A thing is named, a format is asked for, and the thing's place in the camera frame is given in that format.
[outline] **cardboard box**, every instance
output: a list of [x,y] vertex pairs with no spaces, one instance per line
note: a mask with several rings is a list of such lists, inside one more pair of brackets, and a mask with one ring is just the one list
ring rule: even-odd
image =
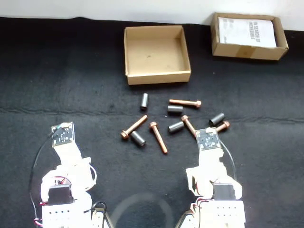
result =
[[[274,25],[275,41],[277,47],[267,48],[220,43],[218,17],[232,19],[261,19],[272,21]],[[213,15],[213,20],[211,23],[211,38],[212,54],[214,56],[279,60],[288,51],[288,44],[281,24],[281,20],[280,18],[273,16],[215,13]]]
[[124,56],[129,85],[189,81],[191,68],[180,25],[126,27]]

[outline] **white wire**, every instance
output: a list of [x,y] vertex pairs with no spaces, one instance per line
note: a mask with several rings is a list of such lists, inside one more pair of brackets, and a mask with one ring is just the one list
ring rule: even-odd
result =
[[91,164],[89,164],[89,167],[90,167],[90,169],[93,171],[93,173],[94,173],[94,179],[92,180],[92,184],[89,186],[89,187],[87,187],[85,190],[86,191],[88,191],[88,190],[90,190],[91,188],[93,188],[93,186],[94,185],[96,185],[96,181],[97,181],[97,173],[96,173],[96,170],[94,169],[94,167],[91,165]]
[[221,140],[219,140],[219,142],[224,147],[224,149],[227,152],[227,154],[229,155],[229,158],[230,158],[230,161],[231,161],[231,165],[232,165],[232,170],[233,170],[233,177],[234,177],[234,180],[237,181],[236,165],[234,164],[234,160],[232,158],[232,155],[231,155],[230,151],[228,150],[227,146]]

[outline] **white backdrop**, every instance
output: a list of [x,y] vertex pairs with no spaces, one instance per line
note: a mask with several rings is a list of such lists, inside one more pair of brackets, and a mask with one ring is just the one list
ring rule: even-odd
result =
[[0,0],[3,17],[85,17],[209,25],[213,12],[279,16],[284,29],[304,31],[303,0]]

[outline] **screw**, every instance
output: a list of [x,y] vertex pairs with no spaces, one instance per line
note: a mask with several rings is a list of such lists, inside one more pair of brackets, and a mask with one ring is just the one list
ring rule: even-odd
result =
[[147,115],[144,115],[142,118],[140,118],[138,121],[136,121],[131,127],[129,127],[128,130],[122,130],[120,135],[123,139],[129,138],[129,134],[134,131],[136,128],[138,128],[146,119],[148,119]]
[[216,128],[217,132],[223,131],[224,129],[228,129],[230,127],[230,123],[228,121],[223,121],[223,124]]
[[162,152],[164,154],[167,154],[168,150],[167,150],[167,147],[166,147],[165,143],[162,140],[161,134],[159,133],[159,131],[157,129],[157,123],[156,122],[151,122],[149,128],[154,131],[154,134],[155,134],[155,136],[157,138],[157,141],[158,141],[158,143],[161,146]]
[[185,101],[185,100],[174,100],[174,99],[170,99],[169,103],[173,103],[173,104],[182,104],[182,105],[192,105],[195,106],[197,108],[199,108],[201,106],[201,101]]
[[192,126],[192,124],[190,123],[189,119],[188,119],[188,116],[186,115],[183,115],[181,117],[181,120],[186,124],[186,126],[188,127],[188,129],[190,130],[190,132],[193,134],[193,136],[195,137],[195,129],[194,127]]

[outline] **metal cylinder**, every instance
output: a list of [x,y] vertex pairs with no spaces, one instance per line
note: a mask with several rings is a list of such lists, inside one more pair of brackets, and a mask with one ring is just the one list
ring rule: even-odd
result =
[[136,131],[133,131],[130,136],[138,145],[144,146],[146,144],[146,141]]
[[175,133],[175,132],[178,132],[180,131],[181,129],[184,128],[184,122],[183,121],[180,121],[178,123],[175,123],[175,124],[172,124],[168,127],[168,132],[170,133]]
[[149,101],[148,94],[143,94],[142,95],[141,110],[147,110],[147,108],[148,108],[148,101]]
[[225,118],[225,115],[224,115],[223,113],[220,113],[220,114],[214,116],[213,118],[211,118],[211,119],[209,120],[209,124],[210,124],[211,126],[216,126],[216,125],[218,125],[220,122],[222,122],[222,121],[224,120],[224,118]]
[[181,105],[169,105],[168,113],[170,114],[182,114],[183,107]]

